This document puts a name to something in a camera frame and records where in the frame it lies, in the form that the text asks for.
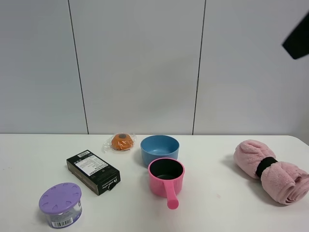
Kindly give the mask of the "purple air freshener can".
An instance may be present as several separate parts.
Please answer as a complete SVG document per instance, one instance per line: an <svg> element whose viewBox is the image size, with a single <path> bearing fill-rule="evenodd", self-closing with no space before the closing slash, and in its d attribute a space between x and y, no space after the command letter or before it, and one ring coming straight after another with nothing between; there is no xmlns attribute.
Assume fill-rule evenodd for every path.
<svg viewBox="0 0 309 232"><path fill-rule="evenodd" d="M82 214L82 192L75 183L60 183L49 188L39 200L48 225L62 229L75 223Z"/></svg>

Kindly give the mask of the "blue bowl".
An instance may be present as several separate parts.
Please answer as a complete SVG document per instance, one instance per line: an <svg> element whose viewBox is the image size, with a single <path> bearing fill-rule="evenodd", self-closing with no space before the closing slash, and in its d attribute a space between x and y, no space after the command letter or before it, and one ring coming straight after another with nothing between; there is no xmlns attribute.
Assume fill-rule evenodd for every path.
<svg viewBox="0 0 309 232"><path fill-rule="evenodd" d="M152 135L144 138L140 143L143 164L148 165L155 159L172 158L177 160L180 144L167 135Z"/></svg>

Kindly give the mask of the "orange bun in plastic wrap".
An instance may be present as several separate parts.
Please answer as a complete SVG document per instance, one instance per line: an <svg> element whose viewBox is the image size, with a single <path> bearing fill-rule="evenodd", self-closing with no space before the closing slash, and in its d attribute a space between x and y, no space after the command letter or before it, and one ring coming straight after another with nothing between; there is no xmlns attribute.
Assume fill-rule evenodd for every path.
<svg viewBox="0 0 309 232"><path fill-rule="evenodd" d="M126 152L134 147L135 141L136 135L133 133L117 133L103 143L102 152Z"/></svg>

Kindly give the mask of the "black product box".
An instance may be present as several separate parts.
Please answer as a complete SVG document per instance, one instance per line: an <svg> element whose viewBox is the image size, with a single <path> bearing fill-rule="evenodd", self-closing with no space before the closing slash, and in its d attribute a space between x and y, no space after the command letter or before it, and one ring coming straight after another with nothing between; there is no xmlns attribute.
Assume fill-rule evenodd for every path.
<svg viewBox="0 0 309 232"><path fill-rule="evenodd" d="M89 150L68 158L66 163L68 170L98 196L121 181L118 169Z"/></svg>

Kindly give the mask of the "pink rolled towel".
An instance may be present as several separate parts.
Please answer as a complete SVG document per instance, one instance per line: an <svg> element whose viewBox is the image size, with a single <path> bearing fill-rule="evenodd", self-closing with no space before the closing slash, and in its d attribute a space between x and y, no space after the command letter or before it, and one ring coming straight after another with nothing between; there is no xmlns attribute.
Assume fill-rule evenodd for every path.
<svg viewBox="0 0 309 232"><path fill-rule="evenodd" d="M260 141L241 142L233 157L237 166L260 179L263 189L280 204L293 204L309 192L309 174L294 164L277 161L273 151Z"/></svg>

